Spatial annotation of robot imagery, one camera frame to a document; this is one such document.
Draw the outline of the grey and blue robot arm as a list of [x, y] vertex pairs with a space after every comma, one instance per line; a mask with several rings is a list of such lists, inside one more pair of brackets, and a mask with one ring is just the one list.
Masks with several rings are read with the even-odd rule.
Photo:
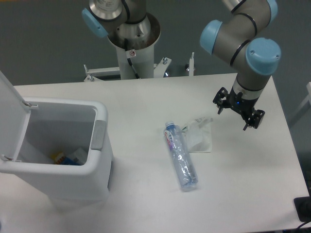
[[[230, 91], [221, 88], [213, 102], [218, 109], [239, 114], [246, 127], [257, 128], [265, 112], [255, 104], [281, 58], [279, 45], [258, 33], [276, 17], [274, 0], [226, 0], [233, 18], [211, 21], [202, 31], [200, 46], [237, 71]], [[154, 45], [160, 37], [158, 20], [144, 0], [91, 0], [82, 10], [88, 28], [107, 37], [117, 50], [122, 79], [155, 77]]]

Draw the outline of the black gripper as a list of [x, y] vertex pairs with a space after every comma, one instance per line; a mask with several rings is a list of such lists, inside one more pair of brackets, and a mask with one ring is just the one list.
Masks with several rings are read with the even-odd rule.
[[213, 99], [213, 103], [218, 107], [218, 113], [220, 114], [223, 109], [230, 108], [236, 113], [240, 114], [245, 121], [243, 130], [245, 131], [248, 127], [257, 129], [261, 124], [265, 115], [264, 110], [255, 110], [254, 106], [258, 98], [253, 100], [247, 100], [243, 98], [243, 94], [238, 94], [231, 88], [230, 93], [222, 87]]

